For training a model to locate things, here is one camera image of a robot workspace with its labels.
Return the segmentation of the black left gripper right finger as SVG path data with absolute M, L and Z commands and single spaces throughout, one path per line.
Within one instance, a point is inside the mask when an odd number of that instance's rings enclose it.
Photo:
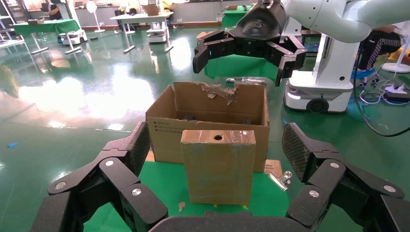
M 282 149 L 304 184 L 287 209 L 288 218 L 314 231 L 336 205 L 365 232 L 409 231 L 410 203 L 399 187 L 351 164 L 295 123 L 284 127 Z

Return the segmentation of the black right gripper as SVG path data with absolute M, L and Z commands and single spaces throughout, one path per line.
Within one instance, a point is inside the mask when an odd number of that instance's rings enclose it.
M 200 73 L 209 60 L 229 55 L 265 58 L 277 67 L 275 86 L 303 67 L 307 50 L 295 36 L 280 41 L 287 16 L 279 0 L 258 1 L 229 32 L 199 34 L 192 68 Z

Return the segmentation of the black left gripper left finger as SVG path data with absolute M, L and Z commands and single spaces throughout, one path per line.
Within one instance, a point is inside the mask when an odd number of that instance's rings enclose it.
M 109 141 L 93 161 L 54 181 L 31 230 L 81 232 L 108 203 L 133 232 L 147 232 L 166 219 L 166 205 L 139 177 L 150 143 L 148 124 L 140 122 L 130 136 Z

